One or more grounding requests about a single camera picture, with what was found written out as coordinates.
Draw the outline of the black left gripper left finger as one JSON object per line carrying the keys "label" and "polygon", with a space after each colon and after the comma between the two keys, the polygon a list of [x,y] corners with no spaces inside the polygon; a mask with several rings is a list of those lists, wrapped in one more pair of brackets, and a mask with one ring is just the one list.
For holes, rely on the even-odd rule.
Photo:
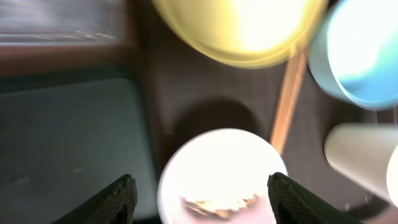
{"label": "black left gripper left finger", "polygon": [[136,205],[136,181],[125,174],[52,224],[130,224]]}

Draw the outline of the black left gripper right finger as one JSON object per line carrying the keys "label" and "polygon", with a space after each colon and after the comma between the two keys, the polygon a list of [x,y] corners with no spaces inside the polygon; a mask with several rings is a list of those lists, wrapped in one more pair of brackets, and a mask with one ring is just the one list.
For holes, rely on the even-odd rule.
{"label": "black left gripper right finger", "polygon": [[267,186],[277,224],[361,224],[281,172]]}

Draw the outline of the pink bowl with food scraps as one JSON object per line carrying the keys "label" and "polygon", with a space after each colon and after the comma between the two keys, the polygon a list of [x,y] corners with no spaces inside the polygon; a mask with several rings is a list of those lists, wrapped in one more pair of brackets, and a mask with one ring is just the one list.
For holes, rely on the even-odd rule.
{"label": "pink bowl with food scraps", "polygon": [[287,173],[279,153],[241,129],[216,129],[181,146],[160,178],[158,208],[164,224],[276,222],[268,178]]}

